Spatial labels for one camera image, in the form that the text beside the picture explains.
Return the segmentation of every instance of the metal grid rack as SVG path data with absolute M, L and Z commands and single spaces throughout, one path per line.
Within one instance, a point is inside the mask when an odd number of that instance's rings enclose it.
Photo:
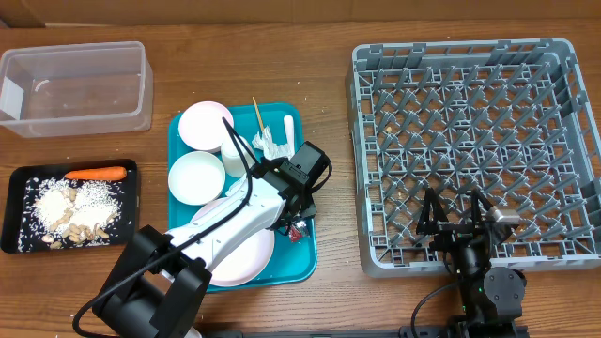
M 493 266 L 601 265 L 601 141 L 568 41 L 361 45 L 347 90 L 367 274 L 443 273 L 415 234 L 428 187 L 451 221 L 475 187 L 519 212 Z

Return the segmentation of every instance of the black tray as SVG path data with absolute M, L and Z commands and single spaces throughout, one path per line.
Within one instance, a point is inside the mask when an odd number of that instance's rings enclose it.
M 8 254 L 20 253 L 19 236 L 23 229 L 23 234 L 27 236 L 22 240 L 22 244 L 29 247 L 28 252 L 50 250 L 48 244 L 40 239 L 32 239 L 30 234 L 29 221 L 23 222 L 23 211 L 26 203 L 30 203 L 35 198 L 37 192 L 28 192 L 27 184 L 32 184 L 30 178 L 37 177 L 39 182 L 43 179 L 54 177 L 61 179 L 66 173 L 73 170 L 95 169 L 110 166 L 122 166 L 127 171 L 127 176 L 121 180 L 120 189 L 123 194 L 116 197 L 121 202 L 121 217 L 116 220 L 116 225 L 106 232 L 109 238 L 105 239 L 105 245 L 123 244 L 130 240 L 131 236 L 138 227 L 139 205 L 140 205 L 140 173 L 138 166 L 132 160 L 106 160 L 89 161 L 65 164 L 49 164 L 26 166 L 15 170 L 10 176 L 8 183 L 7 208 L 4 215 L 4 226 L 2 228 L 2 237 L 0 238 L 0 248 Z M 64 245 L 62 249 L 70 249 L 71 244 Z

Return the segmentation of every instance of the teal tray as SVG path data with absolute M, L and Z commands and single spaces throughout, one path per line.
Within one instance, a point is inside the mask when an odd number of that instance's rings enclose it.
M 249 143 L 253 141 L 253 137 L 259 132 L 259 122 L 256 119 L 254 106 L 246 105 L 230 107 L 229 110 L 234 117 L 234 129 L 240 136 L 246 138 Z M 266 127 L 270 126 L 273 140 L 278 145 L 282 145 L 286 142 L 284 116 L 292 115 L 294 118 L 295 148 L 297 150 L 299 149 L 299 146 L 304 142 L 304 137 L 302 136 L 301 116 L 294 106 L 283 102 L 267 103 L 260 104 L 259 111 L 261 112 L 263 124 Z M 177 159 L 193 151 L 193 149 L 186 146 L 179 137 L 177 126 L 180 118 L 181 114 L 176 116 L 169 126 L 169 169 L 171 169 L 171 166 Z M 254 150 L 254 154 L 258 159 L 263 156 L 263 152 L 256 149 Z M 225 192 L 232 183 L 237 180 L 237 178 L 226 176 L 222 196 L 225 195 Z M 199 208 L 200 207 L 188 206 L 180 203 L 171 193 L 169 193 L 169 228 L 173 229 L 189 223 L 190 219 Z M 308 225 L 311 236 L 309 238 L 303 238 L 296 243 L 290 242 L 288 237 L 284 237 L 278 233 L 275 234 L 273 256 L 265 269 L 259 273 L 256 278 L 246 284 L 235 287 L 218 287 L 210 285 L 208 287 L 208 292 L 294 283 L 309 278 L 317 266 L 317 246 L 314 220 L 308 222 Z

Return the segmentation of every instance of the chopstick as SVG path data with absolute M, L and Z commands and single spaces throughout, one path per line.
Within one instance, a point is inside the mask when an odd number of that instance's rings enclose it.
M 265 131 L 263 127 L 263 120 L 261 119 L 261 114 L 259 113 L 259 107 L 256 105 L 256 100 L 253 97 L 254 109 L 256 110 L 256 118 L 259 120 L 259 126 L 261 127 L 261 133 Z

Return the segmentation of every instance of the orange carrot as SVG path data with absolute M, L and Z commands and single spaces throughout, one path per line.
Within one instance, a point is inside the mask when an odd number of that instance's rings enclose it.
M 121 180 L 128 174 L 124 167 L 108 167 L 99 169 L 85 169 L 69 172 L 65 175 L 68 179 L 89 180 Z

